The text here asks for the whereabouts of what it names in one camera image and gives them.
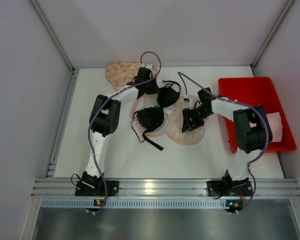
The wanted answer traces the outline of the floral mesh laundry bag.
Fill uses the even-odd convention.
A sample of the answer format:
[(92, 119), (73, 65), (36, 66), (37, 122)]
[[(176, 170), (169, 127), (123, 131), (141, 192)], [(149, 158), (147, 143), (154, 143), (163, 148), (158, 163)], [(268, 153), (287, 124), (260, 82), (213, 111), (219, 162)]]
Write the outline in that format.
[(162, 135), (167, 135), (173, 142), (191, 146), (200, 142), (204, 136), (204, 127), (201, 126), (192, 131), (182, 132), (183, 127), (183, 113), (182, 110), (190, 107), (190, 104), (198, 102), (199, 98), (190, 95), (190, 101), (184, 100), (184, 97), (179, 97), (178, 100), (171, 106), (163, 109), (163, 121), (161, 125), (156, 127), (151, 132), (145, 132), (146, 128), (141, 120), (138, 119), (138, 113), (148, 108), (155, 108), (158, 106), (156, 95), (143, 95), (139, 99), (135, 100), (131, 111), (130, 118), (132, 119), (132, 129), (136, 131), (136, 135), (141, 141), (144, 137), (155, 138)]

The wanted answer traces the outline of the black lace bra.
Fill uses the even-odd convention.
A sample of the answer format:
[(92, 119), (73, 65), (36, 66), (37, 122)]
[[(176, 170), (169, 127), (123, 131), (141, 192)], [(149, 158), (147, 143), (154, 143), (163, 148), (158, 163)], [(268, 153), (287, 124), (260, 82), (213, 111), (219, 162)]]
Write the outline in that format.
[(181, 95), (181, 85), (176, 81), (164, 80), (164, 86), (157, 87), (155, 105), (135, 110), (130, 122), (131, 129), (140, 143), (147, 142), (159, 151), (164, 148), (155, 143), (147, 134), (164, 126), (166, 121), (165, 109), (174, 105)]

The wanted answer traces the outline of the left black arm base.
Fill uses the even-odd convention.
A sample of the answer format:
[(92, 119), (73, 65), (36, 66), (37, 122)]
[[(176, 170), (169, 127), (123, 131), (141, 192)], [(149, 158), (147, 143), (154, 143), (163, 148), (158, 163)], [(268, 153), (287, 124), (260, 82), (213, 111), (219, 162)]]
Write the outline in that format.
[(90, 176), (86, 171), (83, 172), (82, 177), (74, 173), (70, 179), (75, 185), (75, 196), (114, 197), (119, 192), (119, 181), (106, 180), (105, 184), (101, 176)]

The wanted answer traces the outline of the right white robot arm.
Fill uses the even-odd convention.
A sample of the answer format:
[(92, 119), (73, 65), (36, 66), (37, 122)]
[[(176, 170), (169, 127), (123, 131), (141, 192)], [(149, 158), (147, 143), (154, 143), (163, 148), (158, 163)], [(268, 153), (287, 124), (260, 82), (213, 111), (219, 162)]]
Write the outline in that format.
[(181, 131), (190, 132), (202, 127), (205, 119), (213, 114), (232, 121), (237, 150), (224, 178), (229, 179), (232, 184), (247, 180), (250, 165), (263, 156), (273, 137), (264, 107), (253, 107), (214, 95), (209, 88), (201, 89), (198, 97), (199, 106), (193, 105), (182, 110)]

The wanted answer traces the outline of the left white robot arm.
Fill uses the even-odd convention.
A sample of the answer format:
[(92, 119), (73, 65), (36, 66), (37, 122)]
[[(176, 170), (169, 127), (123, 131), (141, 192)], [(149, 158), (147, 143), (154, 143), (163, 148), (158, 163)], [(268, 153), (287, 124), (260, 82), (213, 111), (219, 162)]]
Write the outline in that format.
[(113, 134), (119, 125), (121, 107), (144, 94), (156, 94), (156, 75), (149, 67), (142, 66), (137, 75), (122, 89), (109, 95), (98, 95), (95, 99), (88, 126), (90, 155), (81, 181), (96, 189), (104, 183), (104, 163), (101, 155), (107, 136)]

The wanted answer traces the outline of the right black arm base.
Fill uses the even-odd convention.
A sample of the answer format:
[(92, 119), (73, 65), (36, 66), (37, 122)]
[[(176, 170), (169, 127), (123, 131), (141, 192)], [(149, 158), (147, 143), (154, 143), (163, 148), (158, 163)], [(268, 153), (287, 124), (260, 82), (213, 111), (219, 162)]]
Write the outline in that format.
[(232, 181), (226, 179), (210, 180), (207, 182), (209, 197), (220, 199), (221, 197), (250, 197), (253, 193), (252, 184), (248, 178)]

